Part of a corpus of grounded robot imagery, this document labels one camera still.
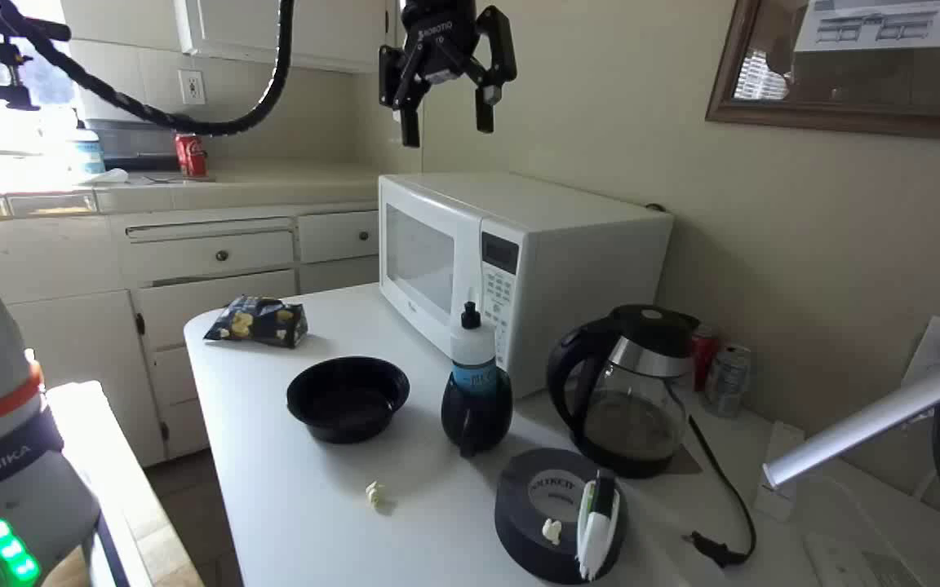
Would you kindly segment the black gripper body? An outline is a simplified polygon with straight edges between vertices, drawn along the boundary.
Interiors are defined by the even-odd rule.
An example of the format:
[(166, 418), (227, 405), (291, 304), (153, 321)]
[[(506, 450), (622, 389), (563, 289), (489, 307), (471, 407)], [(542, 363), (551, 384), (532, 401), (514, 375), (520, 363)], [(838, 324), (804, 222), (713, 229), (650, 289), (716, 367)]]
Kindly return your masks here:
[(380, 103), (403, 109), (433, 85), (468, 76), (475, 89), (520, 76), (508, 16), (475, 0), (407, 0), (403, 9), (406, 46), (380, 49)]

